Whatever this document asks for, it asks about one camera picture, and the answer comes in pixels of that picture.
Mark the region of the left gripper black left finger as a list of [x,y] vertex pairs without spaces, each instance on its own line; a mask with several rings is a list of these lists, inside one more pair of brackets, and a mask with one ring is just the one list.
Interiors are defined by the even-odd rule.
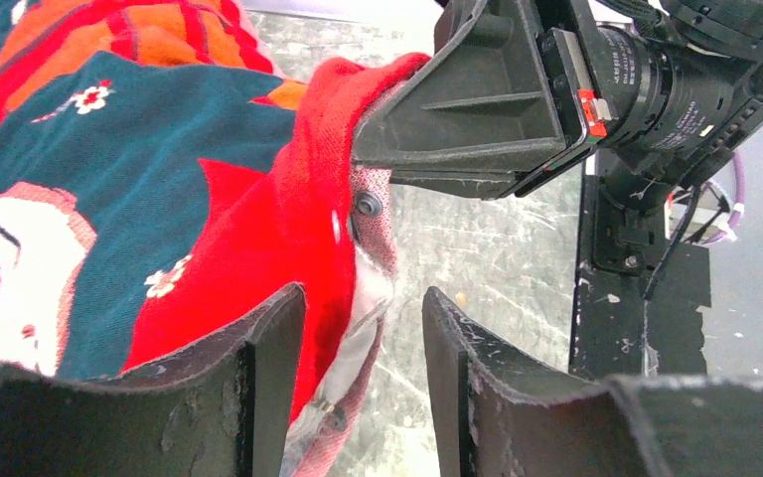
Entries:
[[119,378],[0,363],[0,476],[276,476],[303,335],[302,288]]

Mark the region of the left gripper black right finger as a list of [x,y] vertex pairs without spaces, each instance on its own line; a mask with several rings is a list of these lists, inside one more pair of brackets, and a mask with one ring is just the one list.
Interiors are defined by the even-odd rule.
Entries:
[[588,382],[522,352],[434,287],[422,329],[444,476],[763,476],[763,378]]

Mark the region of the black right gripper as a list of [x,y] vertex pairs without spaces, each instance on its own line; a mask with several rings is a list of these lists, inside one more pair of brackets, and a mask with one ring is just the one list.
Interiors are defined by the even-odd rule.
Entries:
[[357,162],[396,184],[467,199],[527,195],[606,136],[609,100],[587,1],[450,1],[435,52],[356,130]]

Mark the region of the pink red patterned pillowcase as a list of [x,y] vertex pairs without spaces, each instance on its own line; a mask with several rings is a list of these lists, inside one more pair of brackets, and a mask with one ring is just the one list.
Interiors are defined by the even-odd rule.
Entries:
[[356,257],[394,282],[389,178],[354,130],[427,57],[285,76],[238,1],[0,1],[0,363],[100,381],[300,284],[280,474],[324,476],[364,403],[289,427],[347,330]]

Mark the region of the white pillow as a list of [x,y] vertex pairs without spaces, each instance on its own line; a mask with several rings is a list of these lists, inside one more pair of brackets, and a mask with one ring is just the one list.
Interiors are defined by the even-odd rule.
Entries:
[[349,413],[343,400],[364,374],[363,366],[393,292],[393,281],[384,269],[367,255],[358,254],[356,286],[347,330],[338,345],[333,364],[325,372],[309,403],[290,425],[290,437],[315,434],[327,421],[338,429],[346,425]]

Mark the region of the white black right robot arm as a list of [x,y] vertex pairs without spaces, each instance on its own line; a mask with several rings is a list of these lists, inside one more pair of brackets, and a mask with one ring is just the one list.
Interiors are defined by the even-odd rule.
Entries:
[[597,151],[624,187],[709,178],[763,125],[763,1],[450,1],[435,52],[362,119],[353,159],[395,183],[521,197]]

